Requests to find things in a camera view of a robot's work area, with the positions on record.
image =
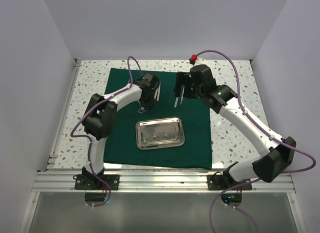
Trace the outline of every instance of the black mounting bracket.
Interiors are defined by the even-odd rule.
[[[209,191],[222,191],[222,190],[225,190],[225,189],[232,187],[232,185],[228,185],[225,183],[224,178],[225,178],[225,175],[223,175],[223,174],[208,174],[206,176],[206,183],[208,185],[208,190]],[[245,179],[240,182],[235,182],[234,186],[242,184],[242,183],[246,183],[247,181],[250,181],[250,179]],[[244,185],[242,187],[242,190],[243,191],[250,191],[250,190],[252,190],[252,185],[251,184]]]
[[[103,174],[102,172],[98,174],[98,176],[110,186],[110,190],[118,190],[120,182],[120,176],[118,174]],[[105,190],[102,182],[96,179],[90,179],[90,177],[86,177],[83,174],[74,175],[73,179],[75,180],[75,190]]]

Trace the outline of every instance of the speckled countertop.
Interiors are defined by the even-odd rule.
[[[217,84],[227,84],[237,91],[236,78],[231,65],[225,60],[208,60]],[[139,64],[145,71],[188,72],[190,64],[186,60],[140,60]],[[267,123],[261,104],[261,99],[248,60],[235,60],[234,64],[239,72],[241,98],[246,106]],[[79,68],[72,98],[68,107],[65,124],[60,135],[59,144],[55,149],[57,158],[54,169],[81,169],[86,162],[88,140],[85,138],[71,138],[70,131],[84,114],[91,96],[95,93],[103,95],[111,68],[127,69],[124,60],[83,60]],[[229,121],[210,110],[212,168],[226,168],[234,161],[244,161],[258,156],[253,145]],[[81,125],[77,134],[83,132]],[[122,165],[105,163],[110,169],[153,169],[159,167]]]

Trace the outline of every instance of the green mat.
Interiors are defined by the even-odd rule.
[[[176,74],[172,72],[149,71],[161,81],[159,101],[155,107],[139,113],[139,103],[133,102],[117,112],[115,127],[107,138],[103,160],[106,163],[156,166],[171,168],[204,168],[211,170],[212,148],[210,112],[199,99],[180,99],[175,108],[174,86]],[[132,71],[133,79],[140,73]],[[112,93],[128,83],[126,69],[112,68],[105,93]],[[182,146],[141,150],[136,142],[136,123],[152,119],[179,117],[185,135]]]

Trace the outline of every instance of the glass panel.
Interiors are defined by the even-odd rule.
[[[30,233],[210,233],[209,207],[215,193],[119,193],[92,209],[83,192],[40,194]],[[212,219],[220,233],[255,233],[243,213],[219,203]],[[296,233],[285,193],[245,193],[240,207],[261,233]]]

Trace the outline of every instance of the metal tray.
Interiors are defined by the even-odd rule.
[[[178,147],[185,143],[182,121],[178,117],[139,121],[135,125],[136,145],[141,150]]]

